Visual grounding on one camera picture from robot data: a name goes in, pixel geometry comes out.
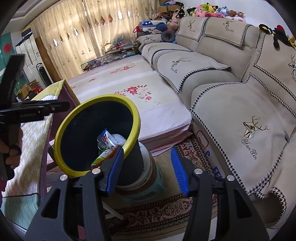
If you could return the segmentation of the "person left hand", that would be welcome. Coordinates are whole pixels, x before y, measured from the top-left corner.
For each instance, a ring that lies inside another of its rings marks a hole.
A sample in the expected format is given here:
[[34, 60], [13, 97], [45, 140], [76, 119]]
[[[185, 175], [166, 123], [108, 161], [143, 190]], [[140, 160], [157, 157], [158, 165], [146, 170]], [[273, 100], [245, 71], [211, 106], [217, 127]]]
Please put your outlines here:
[[[18, 140], [15, 143], [20, 149], [23, 144], [23, 131], [21, 128], [18, 130]], [[16, 149], [10, 149], [3, 141], [0, 141], [0, 151], [1, 153], [9, 153], [9, 157], [6, 159], [6, 164], [12, 169], [15, 169], [20, 164], [21, 154]]]

